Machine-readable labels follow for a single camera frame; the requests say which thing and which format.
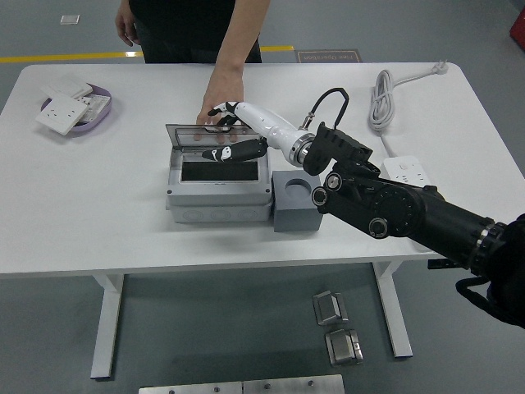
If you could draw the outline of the person's left hand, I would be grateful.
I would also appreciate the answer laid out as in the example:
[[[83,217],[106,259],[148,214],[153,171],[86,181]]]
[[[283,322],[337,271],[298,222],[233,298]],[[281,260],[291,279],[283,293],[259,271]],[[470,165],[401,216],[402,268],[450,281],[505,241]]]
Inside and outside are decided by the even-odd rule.
[[[208,113],[219,104],[244,100],[243,73],[242,66],[227,66],[219,63],[215,65],[203,96],[201,110],[196,118],[197,124],[213,123],[214,120]]]

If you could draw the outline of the person's right hand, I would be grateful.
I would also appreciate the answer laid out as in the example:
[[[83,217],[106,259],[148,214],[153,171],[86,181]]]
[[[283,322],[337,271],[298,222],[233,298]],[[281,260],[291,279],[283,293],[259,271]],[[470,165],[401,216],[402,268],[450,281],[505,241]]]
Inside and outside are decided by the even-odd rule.
[[[129,47],[139,45],[135,27],[135,18],[128,3],[122,3],[115,17],[115,27],[118,37]]]

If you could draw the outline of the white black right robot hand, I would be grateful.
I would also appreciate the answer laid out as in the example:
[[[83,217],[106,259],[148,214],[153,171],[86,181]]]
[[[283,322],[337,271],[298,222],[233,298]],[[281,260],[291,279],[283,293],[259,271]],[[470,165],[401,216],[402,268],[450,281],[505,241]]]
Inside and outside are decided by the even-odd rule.
[[[217,115],[219,112],[226,113],[218,123],[219,126],[230,125],[239,120],[259,134],[260,138],[204,151],[203,158],[219,163],[244,162],[264,156],[267,147],[271,147],[279,149],[288,163],[296,167],[303,165],[309,145],[314,139],[312,133],[296,129],[274,112],[246,102],[225,102],[208,114]]]

